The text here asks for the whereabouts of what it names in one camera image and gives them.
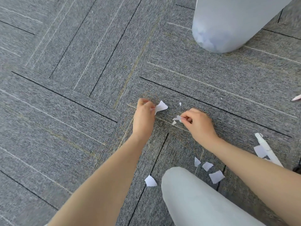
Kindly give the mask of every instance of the forearm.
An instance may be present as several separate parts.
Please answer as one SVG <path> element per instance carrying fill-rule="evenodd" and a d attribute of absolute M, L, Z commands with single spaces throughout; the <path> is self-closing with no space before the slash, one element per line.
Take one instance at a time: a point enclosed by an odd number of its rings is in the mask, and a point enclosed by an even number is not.
<path fill-rule="evenodd" d="M 132 135 L 75 191 L 48 226 L 115 225 L 145 143 Z"/>
<path fill-rule="evenodd" d="M 207 149 L 215 154 L 276 214 L 290 225 L 301 221 L 301 176 L 243 151 L 222 139 Z"/>

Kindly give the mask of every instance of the dark object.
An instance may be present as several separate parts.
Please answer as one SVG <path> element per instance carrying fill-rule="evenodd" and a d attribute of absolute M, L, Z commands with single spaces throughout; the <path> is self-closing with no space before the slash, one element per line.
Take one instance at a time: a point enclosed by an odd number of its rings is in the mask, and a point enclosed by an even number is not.
<path fill-rule="evenodd" d="M 301 165 L 296 166 L 293 171 L 301 175 Z"/>

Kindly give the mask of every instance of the light gray pants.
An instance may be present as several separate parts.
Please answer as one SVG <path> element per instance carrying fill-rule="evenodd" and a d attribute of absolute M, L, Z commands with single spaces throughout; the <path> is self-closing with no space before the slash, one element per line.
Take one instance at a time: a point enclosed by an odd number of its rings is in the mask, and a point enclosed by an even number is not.
<path fill-rule="evenodd" d="M 161 188 L 176 226 L 264 226 L 184 168 L 167 170 Z"/>

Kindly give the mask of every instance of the hand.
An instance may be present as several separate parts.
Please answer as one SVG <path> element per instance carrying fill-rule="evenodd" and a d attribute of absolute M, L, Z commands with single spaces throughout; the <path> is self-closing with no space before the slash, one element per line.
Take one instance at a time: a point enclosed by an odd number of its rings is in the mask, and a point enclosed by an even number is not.
<path fill-rule="evenodd" d="M 182 123 L 192 134 L 192 137 L 208 149 L 210 144 L 219 138 L 214 130 L 211 119 L 206 113 L 203 113 L 195 108 L 192 108 L 181 114 Z"/>
<path fill-rule="evenodd" d="M 148 141 L 153 132 L 155 108 L 156 106 L 148 99 L 140 98 L 138 100 L 133 121 L 133 135 L 145 142 Z"/>

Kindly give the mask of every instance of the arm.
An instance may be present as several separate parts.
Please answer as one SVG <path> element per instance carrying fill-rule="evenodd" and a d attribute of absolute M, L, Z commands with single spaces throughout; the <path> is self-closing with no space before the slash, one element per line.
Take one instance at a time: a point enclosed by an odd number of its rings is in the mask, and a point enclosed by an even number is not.
<path fill-rule="evenodd" d="M 48 226 L 115 225 L 142 149 L 153 131 L 155 105 L 139 99 L 133 134 L 67 200 Z"/>
<path fill-rule="evenodd" d="M 220 139 L 211 119 L 197 109 L 181 117 L 186 118 L 182 122 L 194 139 L 223 161 L 270 209 L 289 225 L 300 225 L 301 175 Z"/>

